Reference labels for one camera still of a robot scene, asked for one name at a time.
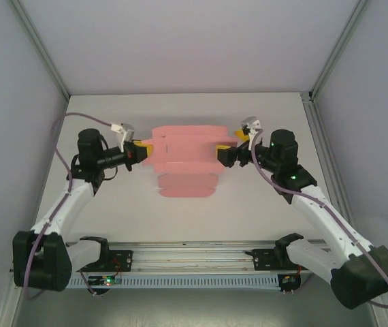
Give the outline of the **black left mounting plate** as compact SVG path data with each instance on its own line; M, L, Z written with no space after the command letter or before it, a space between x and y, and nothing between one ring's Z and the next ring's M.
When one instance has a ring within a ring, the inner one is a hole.
M131 271L133 252L131 250L109 250L108 259L104 262L87 264L81 271L86 273L127 273Z

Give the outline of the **aluminium left frame post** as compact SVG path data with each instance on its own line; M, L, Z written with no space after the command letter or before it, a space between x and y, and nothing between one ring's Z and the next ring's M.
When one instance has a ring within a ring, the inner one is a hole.
M55 87L58 89L62 98L66 103L70 100L70 92L57 69L54 61L52 60L47 47L45 46L42 37L40 36L35 24L32 21L30 14L28 13L22 0L6 0L11 7L14 15L20 23L25 35L29 38L37 56L39 57L42 65L46 69L50 79L53 81Z

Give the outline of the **aluminium right frame post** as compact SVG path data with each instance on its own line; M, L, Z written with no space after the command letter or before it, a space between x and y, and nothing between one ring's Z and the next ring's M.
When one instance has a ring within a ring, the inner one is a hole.
M371 2L372 0L357 0L350 16L339 34L338 39L330 51L324 66L317 76L311 90L308 92L309 97L313 102L321 94L321 91L333 73L335 66L339 62Z

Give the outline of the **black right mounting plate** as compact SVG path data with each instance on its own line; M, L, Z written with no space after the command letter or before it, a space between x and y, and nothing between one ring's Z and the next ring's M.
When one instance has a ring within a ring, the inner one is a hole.
M298 265L290 261L280 260L273 249L253 249L245 251L245 255L251 257L253 268L256 271L295 271Z

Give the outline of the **black mounting plate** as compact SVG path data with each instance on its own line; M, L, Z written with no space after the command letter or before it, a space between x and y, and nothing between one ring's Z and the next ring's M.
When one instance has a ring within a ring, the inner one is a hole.
M86 273L127 273L131 271L133 252L131 250L109 250L108 259L104 262L87 264L81 271Z
M245 255L251 257L253 268L256 271L295 271L298 265L290 261L280 260L273 249L253 249L245 251Z

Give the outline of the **aluminium frame post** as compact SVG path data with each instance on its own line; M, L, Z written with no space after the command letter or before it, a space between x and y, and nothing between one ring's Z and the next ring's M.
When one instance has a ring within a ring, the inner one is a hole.
M39 57L42 65L46 69L50 79L53 81L55 87L58 89L62 98L66 103L70 100L70 92L57 69L54 61L52 60L47 47L45 46L42 37L40 36L35 24L32 21L30 14L28 13L22 0L6 0L11 7L14 15L20 23L25 35L29 38L37 56Z
M313 102L321 94L321 91L333 73L335 66L339 62L371 2L372 0L357 0L350 16L339 34L338 39L330 51L324 66L317 76L311 90L308 92L309 97Z

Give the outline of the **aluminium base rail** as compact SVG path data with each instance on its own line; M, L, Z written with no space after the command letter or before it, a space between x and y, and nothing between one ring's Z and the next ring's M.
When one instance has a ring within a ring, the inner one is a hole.
M211 275L254 273L247 251L271 249L273 240L209 242L110 242L116 250L131 250L132 274Z

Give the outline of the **left circuit board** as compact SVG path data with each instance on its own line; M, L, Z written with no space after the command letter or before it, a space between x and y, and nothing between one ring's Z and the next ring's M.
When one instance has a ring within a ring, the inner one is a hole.
M89 275L87 277L88 284L94 286L113 286L120 283L121 276L117 275Z

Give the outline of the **pink paper box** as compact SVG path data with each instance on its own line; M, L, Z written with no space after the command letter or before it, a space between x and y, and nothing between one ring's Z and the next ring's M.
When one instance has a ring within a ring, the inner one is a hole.
M143 164L159 175L161 196L207 198L216 191L224 171L215 146L236 146L238 139L223 125L168 125L154 128L152 137L142 142L154 146Z

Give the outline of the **aluminium side frame rail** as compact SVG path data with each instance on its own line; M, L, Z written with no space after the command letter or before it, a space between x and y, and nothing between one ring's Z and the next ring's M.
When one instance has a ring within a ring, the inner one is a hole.
M336 160L332 153L321 115L309 92L301 92L300 97L317 150L329 198L335 208L350 222L352 217L349 203L343 189Z

